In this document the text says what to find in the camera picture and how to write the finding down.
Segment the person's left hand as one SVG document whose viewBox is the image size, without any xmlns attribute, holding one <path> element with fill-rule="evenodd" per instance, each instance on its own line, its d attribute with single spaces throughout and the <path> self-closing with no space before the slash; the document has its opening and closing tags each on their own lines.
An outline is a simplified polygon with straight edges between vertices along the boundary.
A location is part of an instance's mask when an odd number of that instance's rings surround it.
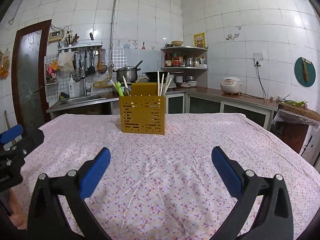
<svg viewBox="0 0 320 240">
<path fill-rule="evenodd" d="M 9 208 L 11 210 L 11 216 L 9 218 L 12 224 L 16 226 L 18 230 L 26 230 L 27 220 L 12 189 L 9 189 Z"/>
</svg>

